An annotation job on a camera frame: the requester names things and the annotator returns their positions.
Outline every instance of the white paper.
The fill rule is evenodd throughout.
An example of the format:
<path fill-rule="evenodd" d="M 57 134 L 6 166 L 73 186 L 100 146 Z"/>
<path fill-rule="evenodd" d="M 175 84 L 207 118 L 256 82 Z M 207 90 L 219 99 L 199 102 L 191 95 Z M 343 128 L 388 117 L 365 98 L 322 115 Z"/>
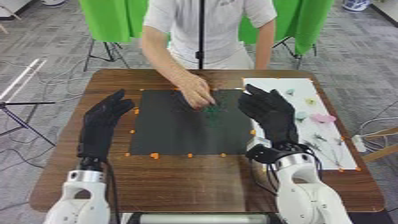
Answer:
<path fill-rule="evenodd" d="M 287 98 L 288 102 L 295 107 L 295 112 L 306 112 L 308 116 L 311 116 L 313 114 L 329 115 L 329 111 L 320 96 L 317 94 L 313 81 L 308 78 L 297 78 L 297 79 L 247 78 L 244 79 L 244 83 L 253 84 L 265 91 L 278 89 L 283 97 Z M 287 94 L 287 91 L 290 89 L 295 89 L 294 96 Z M 317 101 L 315 105 L 308 104 L 306 99 L 315 99 Z M 345 142 L 338 144 L 342 134 L 338 131 L 336 124 L 335 123 L 320 124 L 311 120 L 310 117 L 303 122 L 297 121 L 295 124 L 299 129 L 301 143 L 304 143 L 304 141 L 310 141 L 320 146 L 322 152 L 317 152 L 315 150 L 315 153 L 322 161 L 324 169 L 356 170 L 358 163 L 352 158 L 352 153 L 347 144 Z M 263 129 L 260 128 L 260 125 L 255 120 L 253 125 L 256 130 L 256 136 L 263 137 L 265 136 Z M 324 137 L 327 142 L 315 139 L 315 134 L 319 134 Z"/>

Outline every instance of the human hand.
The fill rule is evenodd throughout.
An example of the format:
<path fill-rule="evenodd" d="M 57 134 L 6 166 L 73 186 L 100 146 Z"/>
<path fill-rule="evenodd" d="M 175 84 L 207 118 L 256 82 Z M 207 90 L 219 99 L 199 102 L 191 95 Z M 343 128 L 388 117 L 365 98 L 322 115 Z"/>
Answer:
<path fill-rule="evenodd" d="M 251 84 L 246 86 L 251 94 L 244 93 L 239 100 L 239 108 L 256 120 L 265 130 L 265 137 L 272 146 L 285 142 L 299 142 L 295 127 L 295 108 L 283 98 L 278 90 L 271 93 Z"/>
<path fill-rule="evenodd" d="M 178 88 L 194 109 L 201 109 L 210 104 L 215 104 L 208 83 L 198 75 L 191 74 L 183 77 Z"/>
<path fill-rule="evenodd" d="M 130 99 L 121 100 L 123 97 L 125 90 L 121 89 L 96 104 L 84 115 L 79 157 L 98 158 L 104 162 L 109 156 L 116 124 L 123 114 L 132 110 L 136 105 Z"/>

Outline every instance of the orange dot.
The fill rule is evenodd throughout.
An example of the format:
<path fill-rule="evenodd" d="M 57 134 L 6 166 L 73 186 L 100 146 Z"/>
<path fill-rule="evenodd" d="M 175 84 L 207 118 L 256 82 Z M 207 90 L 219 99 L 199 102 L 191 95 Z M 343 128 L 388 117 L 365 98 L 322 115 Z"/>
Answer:
<path fill-rule="evenodd" d="M 157 153 L 157 152 L 152 153 L 152 158 L 153 158 L 153 159 L 159 159 L 159 153 Z"/>

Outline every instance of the pink flower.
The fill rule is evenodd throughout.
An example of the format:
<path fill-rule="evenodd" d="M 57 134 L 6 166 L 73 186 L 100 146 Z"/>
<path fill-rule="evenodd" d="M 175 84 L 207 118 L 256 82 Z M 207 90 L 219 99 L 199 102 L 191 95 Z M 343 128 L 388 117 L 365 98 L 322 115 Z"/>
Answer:
<path fill-rule="evenodd" d="M 336 121 L 336 117 L 333 115 L 313 114 L 311 120 L 320 122 L 322 124 L 333 123 Z"/>

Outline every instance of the black robotic glove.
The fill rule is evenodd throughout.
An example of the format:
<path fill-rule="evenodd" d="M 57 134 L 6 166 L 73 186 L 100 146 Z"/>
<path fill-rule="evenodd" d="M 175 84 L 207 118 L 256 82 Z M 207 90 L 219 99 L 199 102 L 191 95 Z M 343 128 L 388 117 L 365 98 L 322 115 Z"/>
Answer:
<path fill-rule="evenodd" d="M 121 100 L 121 89 L 96 104 L 84 115 L 84 129 L 80 132 L 79 157 L 98 158 L 107 161 L 112 144 L 114 128 L 123 114 L 132 110 L 134 101 Z"/>
<path fill-rule="evenodd" d="M 242 94 L 239 108 L 260 123 L 272 147 L 279 148 L 281 144 L 299 142 L 295 108 L 278 90 L 272 90 L 269 93 L 251 84 L 246 86 L 246 89 L 251 94 Z"/>

